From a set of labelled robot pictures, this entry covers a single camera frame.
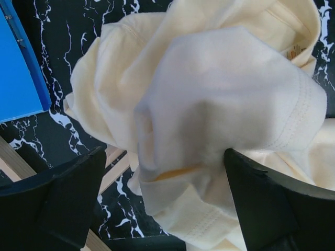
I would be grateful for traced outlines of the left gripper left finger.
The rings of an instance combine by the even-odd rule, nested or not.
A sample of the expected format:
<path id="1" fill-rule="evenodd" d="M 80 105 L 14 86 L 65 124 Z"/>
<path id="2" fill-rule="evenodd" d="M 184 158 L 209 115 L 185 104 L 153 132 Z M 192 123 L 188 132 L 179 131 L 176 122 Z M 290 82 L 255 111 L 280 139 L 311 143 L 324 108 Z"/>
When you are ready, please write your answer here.
<path id="1" fill-rule="evenodd" d="M 105 172 L 101 147 L 1 186 L 1 250 L 80 250 Z"/>

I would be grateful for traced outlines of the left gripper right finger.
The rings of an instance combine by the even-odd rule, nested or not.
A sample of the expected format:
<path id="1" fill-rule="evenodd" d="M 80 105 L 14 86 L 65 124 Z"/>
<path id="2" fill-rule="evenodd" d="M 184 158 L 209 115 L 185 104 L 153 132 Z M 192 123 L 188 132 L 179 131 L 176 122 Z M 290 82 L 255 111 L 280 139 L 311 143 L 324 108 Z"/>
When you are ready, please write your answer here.
<path id="1" fill-rule="evenodd" d="M 224 165 L 247 250 L 334 250 L 334 191 L 233 149 Z"/>

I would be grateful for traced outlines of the beige t shirt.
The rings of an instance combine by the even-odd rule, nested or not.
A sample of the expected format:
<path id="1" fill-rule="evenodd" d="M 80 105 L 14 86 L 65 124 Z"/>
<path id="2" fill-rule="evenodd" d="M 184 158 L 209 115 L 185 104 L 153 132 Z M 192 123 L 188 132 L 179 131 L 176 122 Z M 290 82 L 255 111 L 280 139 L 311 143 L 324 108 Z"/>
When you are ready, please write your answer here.
<path id="1" fill-rule="evenodd" d="M 245 250 L 224 151 L 334 189 L 334 120 L 312 75 L 313 1 L 173 1 L 102 26 L 64 112 L 127 151 L 128 186 L 187 250 Z"/>

